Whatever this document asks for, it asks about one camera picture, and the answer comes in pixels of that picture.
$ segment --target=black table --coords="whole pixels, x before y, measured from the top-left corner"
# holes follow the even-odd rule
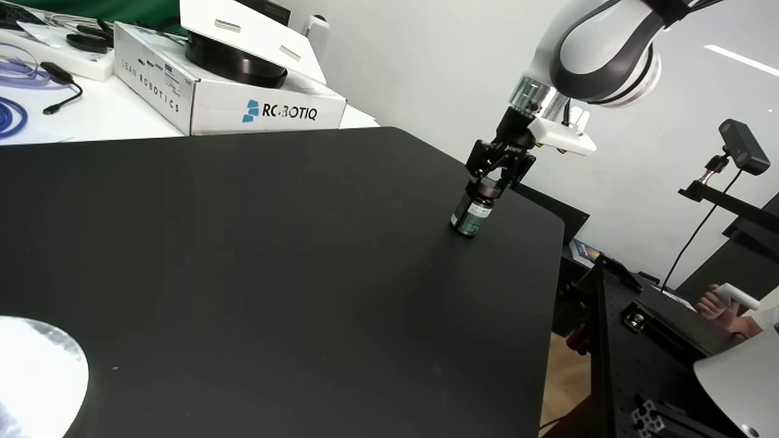
[[[643,294],[657,294],[649,282],[636,281]],[[726,436],[740,436],[700,390],[685,360],[648,335],[626,330],[622,311],[636,299],[637,293],[619,276],[604,276],[604,291],[592,294],[592,397],[544,438],[637,438],[631,420],[639,408],[637,397],[668,404]]]
[[[89,354],[78,438],[516,438],[563,225],[395,133],[0,148],[0,314]]]

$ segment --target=logo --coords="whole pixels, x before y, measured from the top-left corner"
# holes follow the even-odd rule
[[[244,116],[244,125],[250,125],[250,122],[255,122],[257,118],[261,118],[261,103],[247,100],[246,116]]]
[[[244,125],[250,125],[255,119],[309,119],[317,122],[318,111],[317,107],[292,107],[292,106],[261,106],[257,100],[247,100]]]

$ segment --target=floor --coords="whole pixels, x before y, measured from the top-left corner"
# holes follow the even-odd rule
[[[589,356],[578,356],[565,347],[565,339],[552,337],[544,370],[544,392],[539,423],[570,415],[589,394]]]

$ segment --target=white box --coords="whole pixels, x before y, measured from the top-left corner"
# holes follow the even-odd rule
[[[113,74],[182,134],[337,130],[346,98],[289,75],[252,89],[193,66],[184,46],[141,28],[117,24]]]

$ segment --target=white robot link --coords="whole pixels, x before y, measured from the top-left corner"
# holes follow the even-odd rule
[[[531,148],[594,154],[587,112],[571,103],[621,107],[662,75],[655,38],[718,0],[570,0],[539,39],[491,144],[477,141],[470,182],[451,227],[472,240],[500,192],[532,167]]]

